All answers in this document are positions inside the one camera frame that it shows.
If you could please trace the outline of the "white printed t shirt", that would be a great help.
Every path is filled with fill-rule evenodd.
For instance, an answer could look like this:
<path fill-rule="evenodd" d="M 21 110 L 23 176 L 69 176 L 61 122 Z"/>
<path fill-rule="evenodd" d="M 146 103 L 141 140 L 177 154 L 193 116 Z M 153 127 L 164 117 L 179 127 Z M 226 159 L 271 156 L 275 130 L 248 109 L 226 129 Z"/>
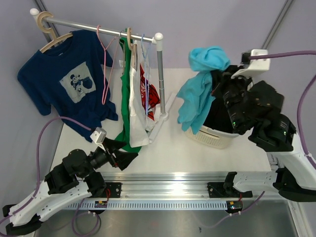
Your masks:
<path fill-rule="evenodd" d="M 130 66 L 130 145 L 132 148 L 148 145 L 149 134 L 159 121 L 160 98 L 155 86 L 150 82 L 149 74 L 149 106 L 148 115 L 145 114 L 145 82 L 144 82 L 144 59 L 141 50 L 141 42 L 134 41 L 138 50 L 137 70 Z"/>

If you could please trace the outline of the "metal clothes rack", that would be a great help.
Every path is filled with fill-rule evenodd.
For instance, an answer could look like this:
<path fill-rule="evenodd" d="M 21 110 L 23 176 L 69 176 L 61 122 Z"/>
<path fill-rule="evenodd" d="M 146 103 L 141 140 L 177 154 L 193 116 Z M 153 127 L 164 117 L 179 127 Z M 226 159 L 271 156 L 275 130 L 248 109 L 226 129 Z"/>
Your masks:
<path fill-rule="evenodd" d="M 156 139 L 163 122 L 168 119 L 168 112 L 175 99 L 172 93 L 165 100 L 162 39 L 161 33 L 156 33 L 153 38 L 132 35 L 131 28 L 122 32 L 102 29 L 100 26 L 93 27 L 75 22 L 58 21 L 53 14 L 47 11 L 30 10 L 38 28 L 51 35 L 51 41 L 40 49 L 40 53 L 48 52 L 53 46 L 61 44 L 74 37 L 74 33 L 67 33 L 57 37 L 54 30 L 44 26 L 44 22 L 57 23 L 64 26 L 74 27 L 81 30 L 93 31 L 96 34 L 108 34 L 116 39 L 124 38 L 125 50 L 124 74 L 127 79 L 122 82 L 121 113 L 123 119 L 123 131 L 117 136 L 120 141 L 127 142 L 125 149 L 141 148 L 153 143 Z M 148 57 L 149 50 L 143 46 L 144 42 L 156 45 L 158 59 L 159 96 L 154 95 L 151 84 L 151 66 Z"/>

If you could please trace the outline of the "cream laundry basket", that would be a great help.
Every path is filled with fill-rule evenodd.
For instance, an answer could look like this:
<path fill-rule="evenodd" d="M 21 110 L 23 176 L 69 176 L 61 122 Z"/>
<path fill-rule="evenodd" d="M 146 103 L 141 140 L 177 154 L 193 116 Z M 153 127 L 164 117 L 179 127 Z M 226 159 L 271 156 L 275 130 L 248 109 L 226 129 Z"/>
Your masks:
<path fill-rule="evenodd" d="M 235 133 L 226 133 L 219 130 L 214 130 L 206 126 L 202 126 L 197 134 L 193 134 L 191 128 L 185 131 L 185 135 L 203 145 L 216 148 L 225 149 L 229 147 L 233 139 L 237 138 L 239 135 Z"/>

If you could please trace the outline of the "pink wire hanger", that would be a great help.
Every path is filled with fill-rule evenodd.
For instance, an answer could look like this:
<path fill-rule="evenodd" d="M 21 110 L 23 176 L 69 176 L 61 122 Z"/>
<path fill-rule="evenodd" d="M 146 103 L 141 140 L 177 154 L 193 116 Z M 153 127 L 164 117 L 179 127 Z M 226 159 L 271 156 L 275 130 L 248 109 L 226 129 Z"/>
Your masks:
<path fill-rule="evenodd" d="M 97 38 L 99 40 L 99 43 L 100 45 L 102 46 L 103 48 L 103 51 L 104 51 L 104 61 L 103 61 L 103 91 L 102 91 L 102 98 L 101 98 L 101 103 L 102 105 L 105 105 L 106 104 L 106 101 L 107 101 L 107 95 L 108 95 L 108 92 L 109 92 L 109 81 L 111 80 L 111 78 L 107 79 L 106 78 L 106 70 L 109 66 L 107 66 L 107 53 L 108 53 L 108 48 L 112 45 L 112 43 L 114 42 L 114 40 L 117 39 L 117 37 L 113 37 L 110 42 L 108 43 L 107 46 L 105 46 L 105 44 L 103 43 L 103 41 L 101 40 L 101 37 L 100 37 L 100 28 L 101 28 L 101 25 L 97 25 L 97 31 L 96 31 L 96 35 L 97 35 Z"/>

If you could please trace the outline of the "black t shirt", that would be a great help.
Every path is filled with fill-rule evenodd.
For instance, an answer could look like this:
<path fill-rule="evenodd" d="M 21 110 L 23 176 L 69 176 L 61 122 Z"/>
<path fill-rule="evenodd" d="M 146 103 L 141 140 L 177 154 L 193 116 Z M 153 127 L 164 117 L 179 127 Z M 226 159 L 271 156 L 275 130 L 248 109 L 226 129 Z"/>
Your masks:
<path fill-rule="evenodd" d="M 224 71 L 211 71 L 212 89 L 210 95 L 214 100 L 211 103 L 204 126 L 213 130 L 234 134 L 233 124 L 228 112 L 228 109 L 234 104 L 233 96 L 225 86 L 226 82 L 231 79 L 232 74 L 237 70 L 237 66 L 229 66 Z"/>

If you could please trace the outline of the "light blue wire hanger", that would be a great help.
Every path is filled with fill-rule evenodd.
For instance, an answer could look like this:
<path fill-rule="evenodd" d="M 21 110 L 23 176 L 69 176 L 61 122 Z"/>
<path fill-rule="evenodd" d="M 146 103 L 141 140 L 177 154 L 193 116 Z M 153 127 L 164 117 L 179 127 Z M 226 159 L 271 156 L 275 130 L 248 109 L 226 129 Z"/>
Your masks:
<path fill-rule="evenodd" d="M 142 55 L 144 59 L 144 82 L 145 82 L 145 114 L 146 116 L 148 115 L 148 106 L 149 106 L 149 79 L 148 76 L 150 74 L 150 69 L 149 69 L 149 64 L 147 63 L 147 58 L 148 58 L 148 50 L 150 49 L 150 46 L 148 46 L 147 49 L 144 49 L 144 36 L 145 34 L 142 34 L 141 36 L 141 50 L 142 50 Z"/>

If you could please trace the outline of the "light blue t shirt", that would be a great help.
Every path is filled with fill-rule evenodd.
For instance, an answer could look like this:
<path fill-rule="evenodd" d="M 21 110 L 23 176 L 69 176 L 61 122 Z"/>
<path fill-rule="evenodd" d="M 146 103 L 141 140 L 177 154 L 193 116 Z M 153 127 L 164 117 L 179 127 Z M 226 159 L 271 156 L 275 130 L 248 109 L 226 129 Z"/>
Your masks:
<path fill-rule="evenodd" d="M 231 62 L 219 46 L 194 48 L 189 53 L 188 61 L 190 69 L 197 74 L 188 79 L 177 93 L 177 97 L 183 99 L 183 104 L 178 110 L 177 122 L 181 124 L 183 131 L 191 129 L 196 135 L 215 100 L 211 95 L 213 86 L 211 72 L 214 70 L 223 72 Z"/>

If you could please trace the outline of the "beige wooden hanger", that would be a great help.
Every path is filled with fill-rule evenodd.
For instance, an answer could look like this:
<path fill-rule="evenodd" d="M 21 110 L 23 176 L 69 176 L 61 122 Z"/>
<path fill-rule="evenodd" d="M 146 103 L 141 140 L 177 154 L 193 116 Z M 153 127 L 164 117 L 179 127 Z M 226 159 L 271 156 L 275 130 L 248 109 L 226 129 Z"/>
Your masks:
<path fill-rule="evenodd" d="M 47 50 L 51 49 L 53 46 L 56 46 L 58 43 L 61 43 L 64 40 L 69 39 L 73 36 L 72 33 L 67 33 L 65 35 L 57 37 L 54 30 L 51 27 L 46 28 L 43 26 L 42 22 L 44 18 L 47 18 L 47 17 L 53 17 L 53 15 L 50 12 L 44 11 L 44 12 L 39 13 L 36 16 L 36 23 L 37 23 L 38 28 L 43 33 L 50 34 L 51 36 L 51 41 L 48 44 L 46 44 L 43 48 L 40 49 L 41 53 L 45 53 Z"/>
<path fill-rule="evenodd" d="M 131 51 L 131 63 L 133 69 L 137 70 L 137 64 L 138 64 L 138 50 L 137 45 L 131 42 L 131 33 L 132 30 L 130 27 L 126 30 L 126 38 L 127 38 L 127 44 L 128 48 Z"/>

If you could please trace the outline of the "navy blue t shirt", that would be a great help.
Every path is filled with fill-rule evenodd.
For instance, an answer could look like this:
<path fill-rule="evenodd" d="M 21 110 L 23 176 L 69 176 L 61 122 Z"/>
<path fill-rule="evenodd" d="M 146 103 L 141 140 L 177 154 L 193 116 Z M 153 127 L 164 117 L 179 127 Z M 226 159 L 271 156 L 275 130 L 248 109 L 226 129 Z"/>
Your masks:
<path fill-rule="evenodd" d="M 113 60 L 92 31 L 72 32 L 57 47 L 37 51 L 19 70 L 17 80 L 28 93 L 39 113 L 72 118 L 90 129 L 105 119 L 117 121 L 116 106 L 102 65 Z"/>

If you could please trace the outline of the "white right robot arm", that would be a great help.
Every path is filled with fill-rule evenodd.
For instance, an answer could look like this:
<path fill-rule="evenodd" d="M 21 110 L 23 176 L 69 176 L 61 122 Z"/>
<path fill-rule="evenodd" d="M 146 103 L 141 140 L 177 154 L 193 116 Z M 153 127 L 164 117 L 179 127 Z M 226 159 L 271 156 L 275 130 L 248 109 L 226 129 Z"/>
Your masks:
<path fill-rule="evenodd" d="M 281 113 L 284 96 L 265 81 L 233 74 L 240 69 L 211 71 L 212 96 L 223 100 L 233 132 L 243 135 L 267 154 L 276 157 L 282 168 L 254 174 L 229 172 L 223 184 L 229 196 L 250 191 L 276 192 L 295 202 L 315 202 L 316 168 L 313 157 L 303 151 L 301 138 L 291 120 Z"/>

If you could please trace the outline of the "green t shirt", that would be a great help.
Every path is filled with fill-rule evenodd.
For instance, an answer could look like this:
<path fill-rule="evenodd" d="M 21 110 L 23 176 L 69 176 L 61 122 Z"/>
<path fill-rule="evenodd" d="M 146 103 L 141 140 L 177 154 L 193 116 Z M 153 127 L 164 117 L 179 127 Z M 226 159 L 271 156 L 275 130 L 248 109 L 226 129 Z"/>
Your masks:
<path fill-rule="evenodd" d="M 127 38 L 120 38 L 119 45 L 122 48 L 124 56 L 124 68 L 121 79 L 121 116 L 122 116 L 122 131 L 115 138 L 117 141 L 125 142 L 126 145 L 122 148 L 127 152 L 138 153 L 141 147 L 132 148 L 130 145 L 130 119 L 129 119 L 129 97 L 130 97 L 130 62 L 131 62 L 131 50 L 128 47 Z"/>

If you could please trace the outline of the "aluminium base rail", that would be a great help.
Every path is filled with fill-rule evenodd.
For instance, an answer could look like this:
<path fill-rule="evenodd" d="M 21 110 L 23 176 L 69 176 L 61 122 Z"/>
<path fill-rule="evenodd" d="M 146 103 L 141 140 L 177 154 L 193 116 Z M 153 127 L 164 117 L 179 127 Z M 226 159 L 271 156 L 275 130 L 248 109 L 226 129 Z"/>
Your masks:
<path fill-rule="evenodd" d="M 120 200 L 209 199 L 207 183 L 225 180 L 226 172 L 144 173 L 101 172 L 105 181 L 120 182 Z"/>

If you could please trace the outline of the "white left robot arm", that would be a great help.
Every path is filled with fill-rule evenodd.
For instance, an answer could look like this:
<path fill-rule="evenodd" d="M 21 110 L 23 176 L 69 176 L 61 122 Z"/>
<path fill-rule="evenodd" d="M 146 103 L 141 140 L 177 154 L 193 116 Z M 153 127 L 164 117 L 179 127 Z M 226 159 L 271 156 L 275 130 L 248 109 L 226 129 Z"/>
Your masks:
<path fill-rule="evenodd" d="M 5 235 L 30 234 L 68 205 L 84 198 L 101 197 L 107 184 L 97 169 L 109 163 L 124 170 L 138 156 L 137 152 L 122 151 L 125 145 L 122 141 L 106 139 L 90 154 L 81 149 L 70 151 L 33 193 L 18 204 L 3 207 L 4 218 L 9 219 Z"/>

